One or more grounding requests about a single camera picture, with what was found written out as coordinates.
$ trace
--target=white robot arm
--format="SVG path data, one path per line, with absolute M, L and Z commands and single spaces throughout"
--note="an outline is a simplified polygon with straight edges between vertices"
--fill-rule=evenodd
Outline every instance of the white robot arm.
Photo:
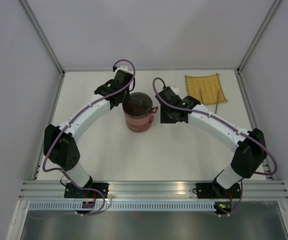
M 230 165 L 221 171 L 213 181 L 213 190 L 217 195 L 229 189 L 233 184 L 244 178 L 250 178 L 267 157 L 267 153 L 254 141 L 266 147 L 264 134 L 257 128 L 252 131 L 227 122 L 220 116 L 207 109 L 197 99 L 186 96 L 181 99 L 174 87 L 164 86 L 160 92 L 156 91 L 155 80 L 153 88 L 156 98 L 161 105 L 161 123 L 174 124 L 186 122 L 203 130 L 223 142 L 234 157 Z
M 117 69 L 115 72 L 115 78 L 100 86 L 95 91 L 95 95 L 77 114 L 59 126 L 55 127 L 50 124 L 45 129 L 44 154 L 48 155 L 49 159 L 60 169 L 63 169 L 79 187 L 91 186 L 93 180 L 78 162 L 80 153 L 76 143 L 100 116 L 129 99 L 129 87 L 119 94 L 103 99 L 126 85 L 129 86 L 133 79 L 133 74 L 125 69 Z M 175 87 L 165 86 L 159 93 L 154 87 L 154 91 L 161 105 L 161 123 L 186 122 L 198 126 L 235 153 L 231 164 L 213 181 L 213 190 L 218 195 L 241 179 L 250 178 L 267 157 L 265 151 L 248 139 L 249 136 L 265 146 L 265 138 L 260 130 L 247 131 L 247 129 L 235 126 L 211 112 L 191 96 L 181 99 L 175 93 Z
M 73 117 L 59 126 L 49 125 L 44 134 L 44 154 L 63 169 L 68 177 L 79 187 L 92 184 L 92 178 L 79 163 L 80 153 L 76 143 L 84 132 L 102 115 L 113 107 L 129 99 L 129 87 L 118 94 L 104 99 L 116 91 L 125 88 L 134 79 L 127 67 L 115 69 L 115 78 L 101 85 L 95 95 Z M 52 148 L 55 139 L 60 138 Z

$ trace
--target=yellow towel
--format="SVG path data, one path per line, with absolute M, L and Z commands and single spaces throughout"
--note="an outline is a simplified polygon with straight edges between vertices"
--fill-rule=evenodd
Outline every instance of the yellow towel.
M 186 75 L 185 78 L 188 95 L 198 99 L 202 104 L 216 104 L 217 94 L 219 94 L 219 103 L 228 101 L 220 85 L 218 73 L 211 76 Z

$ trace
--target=pink pot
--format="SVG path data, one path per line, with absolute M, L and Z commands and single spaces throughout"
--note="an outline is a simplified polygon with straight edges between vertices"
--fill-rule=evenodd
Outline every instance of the pink pot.
M 146 131 L 154 121 L 158 107 L 153 107 L 151 98 L 142 92 L 130 95 L 130 100 L 123 103 L 124 116 L 129 129 L 137 133 Z

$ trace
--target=gray wall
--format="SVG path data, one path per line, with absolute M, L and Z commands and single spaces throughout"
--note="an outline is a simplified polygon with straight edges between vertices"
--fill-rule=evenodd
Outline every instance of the gray wall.
M 288 0 L 283 1 L 243 70 L 260 127 L 288 188 Z
M 237 67 L 273 0 L 28 0 L 63 68 Z
M 16 0 L 0 0 L 0 240 L 32 174 L 59 73 Z

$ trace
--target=purple cable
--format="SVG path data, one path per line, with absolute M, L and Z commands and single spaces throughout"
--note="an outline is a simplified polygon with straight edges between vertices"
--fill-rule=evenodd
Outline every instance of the purple cable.
M 129 81 L 129 83 L 128 83 L 127 85 L 125 85 L 124 87 L 122 87 L 120 90 L 117 90 L 117 91 L 115 91 L 115 92 L 113 92 L 113 93 L 111 93 L 111 94 L 109 94 L 109 95 L 107 95 L 107 96 L 103 96 L 103 97 L 95 100 L 94 102 L 92 102 L 92 103 L 90 104 L 91 106 L 93 106 L 94 104 L 96 104 L 96 103 L 98 103 L 98 102 L 100 102 L 100 101 L 102 101 L 102 100 L 104 100 L 104 99 L 107 99 L 107 98 L 109 98 L 109 97 L 111 97 L 111 96 L 114 96 L 114 95 L 116 95 L 116 94 L 124 91 L 124 90 L 125 90 L 126 88 L 128 88 L 128 87 L 130 86 L 130 84 L 134 81 L 135 71 L 136 71 L 134 64 L 133 64 L 131 61 L 127 60 L 127 59 L 120 59 L 120 60 L 118 60 L 118 61 L 113 65 L 113 67 L 116 67 L 116 65 L 117 65 L 118 63 L 120 63 L 120 62 L 127 62 L 127 63 L 129 63 L 129 64 L 132 66 L 132 68 L 133 68 L 133 76 L 132 76 L 131 80 Z M 79 112 L 68 122 L 68 124 L 71 125 L 71 124 L 72 124 L 80 115 L 82 115 L 87 109 L 91 108 L 90 105 L 87 105 L 87 106 L 84 107 L 81 111 L 79 111 Z M 43 165 L 42 165 L 42 169 L 43 169 L 43 171 L 46 172 L 46 173 L 47 173 L 47 172 L 51 172 L 51 171 L 55 171 L 55 170 L 62 171 L 63 174 L 65 175 L 65 177 L 66 177 L 68 180 L 70 180 L 71 183 L 72 183 L 76 188 L 78 188 L 78 189 L 80 189 L 80 190 L 88 190 L 88 191 L 94 191 L 94 192 L 99 193 L 99 194 L 102 196 L 102 198 L 103 198 L 103 204 L 102 204 L 102 206 L 101 206 L 97 211 L 95 211 L 95 212 L 90 212 L 90 213 L 84 214 L 84 215 L 88 215 L 88 216 L 90 216 L 90 215 L 95 215 L 95 214 L 99 213 L 99 212 L 103 209 L 103 207 L 104 207 L 104 205 L 105 205 L 105 196 L 103 195 L 102 192 L 100 192 L 100 191 L 97 190 L 97 189 L 86 188 L 86 187 L 80 187 L 80 186 L 78 186 L 74 181 L 72 181 L 72 179 L 70 179 L 70 177 L 67 175 L 67 173 L 66 173 L 63 169 L 61 169 L 61 168 L 58 168 L 58 167 L 55 168 L 55 167 L 54 167 L 54 168 L 46 169 L 46 163 L 47 163 L 47 160 L 48 160 L 48 158 L 49 158 L 49 156 L 50 156 L 50 153 L 53 151 L 53 149 L 54 149 L 56 143 L 58 142 L 59 138 L 62 136 L 62 134 L 63 134 L 67 129 L 68 129 L 68 126 L 66 125 L 66 126 L 60 131 L 60 133 L 58 134 L 58 136 L 55 138 L 55 140 L 54 140 L 53 143 L 51 144 L 51 146 L 50 146 L 50 148 L 49 148 L 49 150 L 48 150 L 48 152 L 47 152 L 47 154 L 46 154 L 46 156 L 45 156 L 45 159 L 44 159 L 44 162 L 43 162 Z
M 109 97 L 111 97 L 111 96 L 114 96 L 114 95 L 116 95 L 116 94 L 124 91 L 124 90 L 125 90 L 126 88 L 128 88 L 129 85 L 134 81 L 135 72 L 136 72 L 134 64 L 133 64 L 131 61 L 127 60 L 127 59 L 120 59 L 120 60 L 118 60 L 118 61 L 114 64 L 113 67 L 116 67 L 116 64 L 118 64 L 118 63 L 120 63 L 120 62 L 127 62 L 127 63 L 129 63 L 129 64 L 132 66 L 132 68 L 133 68 L 133 77 L 131 78 L 131 80 L 129 81 L 129 83 L 128 83 L 127 85 L 125 85 L 124 87 L 122 87 L 120 90 L 117 90 L 117 91 L 115 91 L 115 92 L 113 92 L 113 93 L 111 93 L 111 94 L 109 94 L 109 95 L 107 95 L 107 96 L 103 96 L 103 97 L 95 100 L 94 102 L 92 102 L 92 103 L 91 103 L 92 106 L 93 106 L 94 104 L 96 104 L 96 103 L 104 100 L 104 99 L 107 99 L 107 98 L 109 98 Z M 89 108 L 90 108 L 90 105 L 87 105 L 86 107 L 84 107 L 80 112 L 78 112 L 78 113 L 68 122 L 68 124 L 71 125 L 80 115 L 83 114 L 83 112 L 85 112 L 85 111 L 86 111 L 87 109 L 89 109 Z M 65 126 L 65 127 L 62 129 L 62 131 L 60 131 L 60 133 L 58 134 L 58 136 L 55 138 L 55 140 L 53 141 L 52 145 L 50 146 L 50 148 L 49 148 L 49 150 L 48 150 L 48 152 L 47 152 L 47 154 L 46 154 L 46 156 L 45 156 L 43 165 L 42 165 L 42 169 L 43 169 L 44 172 L 47 173 L 47 172 L 55 171 L 55 170 L 62 171 L 62 169 L 61 169 L 61 168 L 58 168 L 58 167 L 56 167 L 56 168 L 54 167 L 54 168 L 50 168 L 50 169 L 46 169 L 45 167 L 46 167 L 46 163 L 47 163 L 47 160 L 48 160 L 48 158 L 49 158 L 50 153 L 51 153 L 52 150 L 54 149 L 54 147 L 55 147 L 56 143 L 58 142 L 59 138 L 62 136 L 62 134 L 63 134 L 67 129 L 68 129 L 68 126 Z
M 158 97 L 158 99 L 163 103 L 165 104 L 166 106 L 170 107 L 170 108 L 173 108 L 173 109 L 177 109 L 177 110 L 181 110 L 181 111 L 189 111 L 189 112 L 194 112 L 194 113 L 198 113 L 198 114 L 202 114 L 202 115 L 205 115 L 205 116 L 209 116 L 209 114 L 207 112 L 204 112 L 204 111 L 199 111 L 199 110 L 194 110 L 194 109 L 186 109 L 186 108 L 182 108 L 182 107 L 178 107 L 178 106 L 173 106 L 169 103 L 167 103 L 165 100 L 163 100 L 160 96 L 159 96 L 159 93 L 157 92 L 156 90 L 156 86 L 155 86 L 155 82 L 156 80 L 160 80 L 164 87 L 166 87 L 166 84 L 165 84 L 165 81 L 162 80 L 160 77 L 156 77 L 154 80 L 153 80 L 153 89 L 154 89 L 154 92 L 156 94 L 156 96 Z M 222 123 L 223 125 L 227 126 L 228 128 L 230 128 L 232 131 L 238 133 L 238 130 L 231 126 L 229 123 L 225 122 L 224 120 L 220 119 L 219 117 L 216 117 L 214 115 L 211 115 L 210 116 L 211 118 L 219 121 L 220 123 Z M 253 139 L 251 136 L 248 136 L 246 134 L 244 134 L 243 132 L 240 133 L 241 136 L 251 140 L 252 142 L 254 142 L 255 144 L 257 144 L 262 150 L 264 150 L 269 156 L 270 158 L 272 159 L 273 163 L 274 163 L 274 166 L 275 166 L 275 169 L 272 173 L 265 173 L 265 172 L 255 172 L 255 174 L 258 174 L 258 175 L 265 175 L 265 176 L 271 176 L 271 175 L 274 175 L 277 171 L 278 171 L 278 164 L 277 164 L 277 161 L 275 159 L 275 157 L 272 155 L 272 153 L 264 146 L 262 145 L 260 142 L 258 142 L 257 140 Z

